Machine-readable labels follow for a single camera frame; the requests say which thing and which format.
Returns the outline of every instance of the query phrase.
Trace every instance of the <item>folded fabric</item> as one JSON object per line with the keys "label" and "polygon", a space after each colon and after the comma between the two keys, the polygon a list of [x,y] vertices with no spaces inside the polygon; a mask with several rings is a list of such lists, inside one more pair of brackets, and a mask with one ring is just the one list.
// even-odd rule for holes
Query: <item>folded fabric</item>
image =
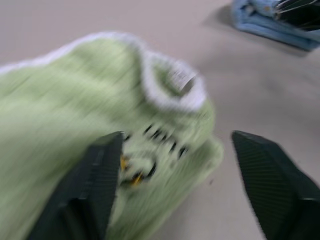
{"label": "folded fabric", "polygon": [[240,31],[280,41],[306,51],[320,45],[318,36],[273,18],[277,0],[233,0],[232,18]]}
{"label": "folded fabric", "polygon": [[115,131],[126,137],[107,237],[149,237],[222,160],[204,89],[186,63],[115,32],[1,67],[0,239],[25,240],[87,146]]}

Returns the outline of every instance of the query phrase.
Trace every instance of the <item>blue towel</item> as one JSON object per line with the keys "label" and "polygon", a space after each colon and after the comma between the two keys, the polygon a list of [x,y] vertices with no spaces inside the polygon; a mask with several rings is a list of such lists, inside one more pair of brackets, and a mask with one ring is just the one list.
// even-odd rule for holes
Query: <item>blue towel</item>
{"label": "blue towel", "polygon": [[233,0],[233,22],[240,31],[311,51],[320,46],[320,31],[303,31],[273,19],[278,0]]}

